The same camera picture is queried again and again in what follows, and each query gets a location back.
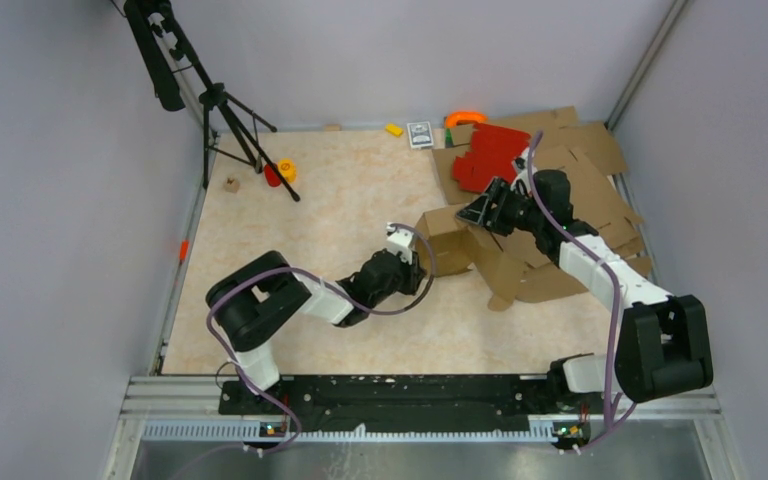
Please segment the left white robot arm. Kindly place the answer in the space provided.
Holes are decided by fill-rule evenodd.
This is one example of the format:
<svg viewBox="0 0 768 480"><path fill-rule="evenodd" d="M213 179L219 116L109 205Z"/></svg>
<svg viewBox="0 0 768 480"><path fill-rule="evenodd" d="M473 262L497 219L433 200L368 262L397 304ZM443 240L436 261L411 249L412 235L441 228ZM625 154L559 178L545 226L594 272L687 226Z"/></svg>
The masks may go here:
<svg viewBox="0 0 768 480"><path fill-rule="evenodd" d="M420 282L429 278L416 252L407 258L382 249L359 271L330 284L293 270L272 250L212 286L205 301L230 341L232 359L247 377L243 401L263 414L274 410L281 397L270 339L294 315L352 327L390 296L417 294Z"/></svg>

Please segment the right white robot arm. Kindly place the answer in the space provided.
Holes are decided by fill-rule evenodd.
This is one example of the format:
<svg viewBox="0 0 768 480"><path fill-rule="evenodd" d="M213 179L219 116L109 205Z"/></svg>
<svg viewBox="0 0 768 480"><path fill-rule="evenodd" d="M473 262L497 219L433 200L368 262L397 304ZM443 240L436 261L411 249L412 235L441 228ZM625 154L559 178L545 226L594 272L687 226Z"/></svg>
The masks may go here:
<svg viewBox="0 0 768 480"><path fill-rule="evenodd" d="M614 253L576 217L563 171L521 174L513 183L496 177L456 216L500 236L531 234L542 254L609 310L618 329L607 355L612 369L595 387L611 380L629 400L646 403L713 383L703 303L653 284Z"/></svg>

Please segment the brown cardboard box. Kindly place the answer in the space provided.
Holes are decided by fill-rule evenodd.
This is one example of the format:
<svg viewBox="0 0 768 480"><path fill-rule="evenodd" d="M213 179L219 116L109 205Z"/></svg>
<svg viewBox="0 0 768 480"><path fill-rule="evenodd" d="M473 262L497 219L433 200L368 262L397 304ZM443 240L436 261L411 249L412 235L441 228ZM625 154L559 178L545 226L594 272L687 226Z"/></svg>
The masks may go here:
<svg viewBox="0 0 768 480"><path fill-rule="evenodd" d="M492 234L456 217L461 204L424 212L416 228L423 240L416 242L420 265L437 277L475 270L491 292L488 308L504 311L513 304L524 275L550 263L535 246L535 237L515 231Z"/></svg>

